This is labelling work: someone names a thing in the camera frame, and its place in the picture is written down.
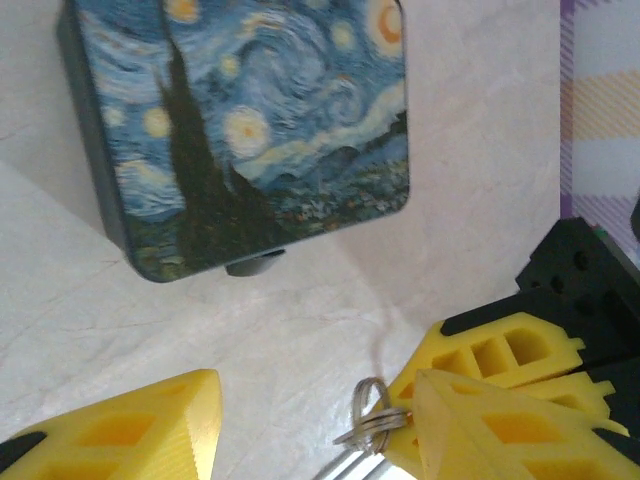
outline box lid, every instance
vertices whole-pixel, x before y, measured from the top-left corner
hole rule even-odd
[[[132,263],[168,281],[395,212],[394,0],[75,0]]]

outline white marble surface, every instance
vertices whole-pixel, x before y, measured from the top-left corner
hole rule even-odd
[[[0,2],[0,437],[217,368],[216,479],[304,479],[364,376],[505,296],[558,215],[557,0],[405,0],[412,196],[268,273],[139,278],[100,232],[53,41],[58,0]]]

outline white surface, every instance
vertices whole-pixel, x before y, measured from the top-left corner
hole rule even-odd
[[[558,216],[557,0],[405,0],[412,197],[250,279],[139,278],[100,233],[53,41],[56,0],[0,2],[0,437],[219,369],[214,478],[305,479],[362,377],[505,296]]]

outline painted swirling sky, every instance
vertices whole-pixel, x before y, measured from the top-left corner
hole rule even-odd
[[[166,216],[183,201],[154,79],[167,80],[168,61],[157,1],[77,3],[125,208]],[[393,0],[167,0],[166,9],[216,160],[258,187],[364,145],[406,109]],[[406,142],[396,144],[406,157]]]

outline key ring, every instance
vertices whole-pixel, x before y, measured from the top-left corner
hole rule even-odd
[[[382,409],[363,415],[373,388],[380,395]],[[344,444],[373,455],[386,450],[391,430],[407,425],[407,411],[404,408],[392,407],[391,397],[384,382],[379,378],[370,377],[356,385],[351,402],[351,421],[353,428],[336,438],[333,441],[334,445]]]

